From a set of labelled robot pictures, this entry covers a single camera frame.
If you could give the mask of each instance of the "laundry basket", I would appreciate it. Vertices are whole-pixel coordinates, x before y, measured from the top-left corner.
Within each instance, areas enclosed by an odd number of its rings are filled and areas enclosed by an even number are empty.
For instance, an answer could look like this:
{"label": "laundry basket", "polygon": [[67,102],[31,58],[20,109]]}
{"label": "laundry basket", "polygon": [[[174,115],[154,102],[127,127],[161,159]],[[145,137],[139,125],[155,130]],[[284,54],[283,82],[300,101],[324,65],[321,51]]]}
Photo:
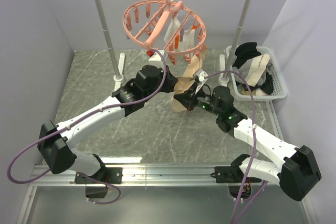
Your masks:
{"label": "laundry basket", "polygon": [[[228,56],[230,53],[231,46],[226,48],[226,55]],[[257,102],[267,102],[272,101],[279,98],[284,98],[287,95],[287,89],[285,86],[285,82],[283,80],[282,74],[280,72],[279,66],[275,59],[275,55],[271,49],[267,47],[257,46],[257,50],[261,54],[269,54],[271,56],[269,63],[272,63],[269,73],[272,75],[273,78],[273,86],[274,91],[271,95],[254,95],[253,98]],[[235,91],[235,98],[237,101],[251,101],[251,97],[249,95],[240,94],[236,85],[235,74],[231,73],[233,87]]]}

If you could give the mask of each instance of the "vertical metal pole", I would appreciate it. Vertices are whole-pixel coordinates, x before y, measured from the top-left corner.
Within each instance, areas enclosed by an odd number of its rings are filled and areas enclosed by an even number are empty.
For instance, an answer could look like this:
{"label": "vertical metal pole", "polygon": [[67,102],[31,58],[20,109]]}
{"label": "vertical metal pole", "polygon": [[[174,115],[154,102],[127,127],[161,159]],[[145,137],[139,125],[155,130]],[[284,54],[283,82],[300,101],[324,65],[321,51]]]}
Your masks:
{"label": "vertical metal pole", "polygon": [[[237,45],[238,45],[240,34],[242,33],[241,30],[242,30],[242,27],[243,27],[243,24],[244,24],[244,20],[245,20],[245,17],[246,17],[246,13],[247,13],[250,1],[251,0],[245,0],[243,11],[242,11],[242,14],[240,16],[240,20],[239,20],[238,27],[237,27],[237,30],[236,30],[236,35],[235,35],[235,38],[234,38],[234,40],[232,42],[232,46],[231,46],[231,50],[230,50],[230,53],[229,53],[229,57],[227,58],[226,63],[225,63],[225,70],[229,70],[230,66],[233,63],[235,51],[236,51],[236,48],[237,48]],[[224,73],[223,74],[223,79],[226,79],[227,75],[228,75],[228,73]]]}
{"label": "vertical metal pole", "polygon": [[123,80],[123,76],[120,74],[120,71],[119,71],[119,68],[118,68],[118,63],[117,63],[117,59],[115,57],[116,55],[114,54],[112,41],[111,41],[109,29],[107,28],[107,23],[106,23],[106,19],[105,19],[105,15],[104,15],[103,6],[101,4],[101,0],[94,0],[94,2],[96,3],[97,11],[98,11],[98,14],[99,14],[99,19],[100,19],[100,22],[101,22],[101,26],[103,28],[106,44],[107,44],[108,51],[109,51],[109,54],[110,54],[110,58],[111,58],[111,61],[112,61],[112,65],[113,65],[113,69],[114,69],[114,73],[115,73],[114,80],[115,81],[121,81],[121,80]]}

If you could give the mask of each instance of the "pile of clothes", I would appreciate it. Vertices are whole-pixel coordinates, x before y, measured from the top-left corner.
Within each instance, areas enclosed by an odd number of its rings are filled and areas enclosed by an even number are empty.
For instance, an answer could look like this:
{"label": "pile of clothes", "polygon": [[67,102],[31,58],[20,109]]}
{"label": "pile of clothes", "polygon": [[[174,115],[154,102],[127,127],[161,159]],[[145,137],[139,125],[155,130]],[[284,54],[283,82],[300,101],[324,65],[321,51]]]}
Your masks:
{"label": "pile of clothes", "polygon": [[[234,71],[239,72],[247,81],[253,95],[271,95],[274,90],[271,75],[272,63],[269,54],[261,54],[257,50],[256,42],[247,42],[235,51],[236,60],[232,65]],[[249,95],[244,82],[235,76],[238,91]]]}

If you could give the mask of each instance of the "white wall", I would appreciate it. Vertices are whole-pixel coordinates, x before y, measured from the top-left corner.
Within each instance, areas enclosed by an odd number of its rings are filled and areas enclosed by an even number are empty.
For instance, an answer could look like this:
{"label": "white wall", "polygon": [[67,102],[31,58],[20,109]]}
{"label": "white wall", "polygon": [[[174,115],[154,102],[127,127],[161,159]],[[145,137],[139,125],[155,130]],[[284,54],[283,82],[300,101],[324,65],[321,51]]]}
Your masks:
{"label": "white wall", "polygon": [[[94,0],[48,0],[73,49],[106,48]],[[131,4],[140,0],[102,0],[115,48],[136,48],[126,40],[122,16]],[[230,45],[244,0],[183,0],[203,19],[207,43],[217,49]],[[253,0],[250,5],[242,41],[262,44],[286,0]]]}
{"label": "white wall", "polygon": [[285,139],[310,147],[321,170],[310,193],[320,224],[336,220],[335,17],[336,0],[287,0],[264,44],[289,90],[275,103]]}
{"label": "white wall", "polygon": [[[27,186],[6,177],[13,156],[56,116],[73,52],[45,0],[0,0],[1,223],[15,223]],[[28,179],[38,157],[29,151],[14,166]]]}

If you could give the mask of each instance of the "marble floor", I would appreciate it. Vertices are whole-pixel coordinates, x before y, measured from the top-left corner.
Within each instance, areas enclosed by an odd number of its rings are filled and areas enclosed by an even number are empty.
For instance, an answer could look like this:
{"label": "marble floor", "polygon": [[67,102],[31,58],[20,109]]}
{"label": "marble floor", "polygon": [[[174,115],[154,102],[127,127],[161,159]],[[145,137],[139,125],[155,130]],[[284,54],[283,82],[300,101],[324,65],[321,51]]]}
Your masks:
{"label": "marble floor", "polygon": [[[117,57],[121,52],[126,54],[124,76],[129,80],[146,64],[147,56],[142,50],[116,50]],[[208,73],[218,71],[218,56],[223,53],[224,50],[209,50],[203,69]],[[169,66],[178,76],[186,63],[180,59],[176,66]],[[76,51],[56,123],[81,114],[111,95],[113,75],[107,50]],[[218,85],[217,79],[213,77],[207,84],[213,88]],[[88,135],[77,149],[115,158],[116,163],[231,162],[240,154],[251,152],[247,144],[223,133],[214,115],[201,109],[174,112],[171,96],[159,93],[143,109]],[[252,116],[250,102],[235,101],[235,107]],[[257,124],[273,134],[266,103],[258,102],[256,108]]]}

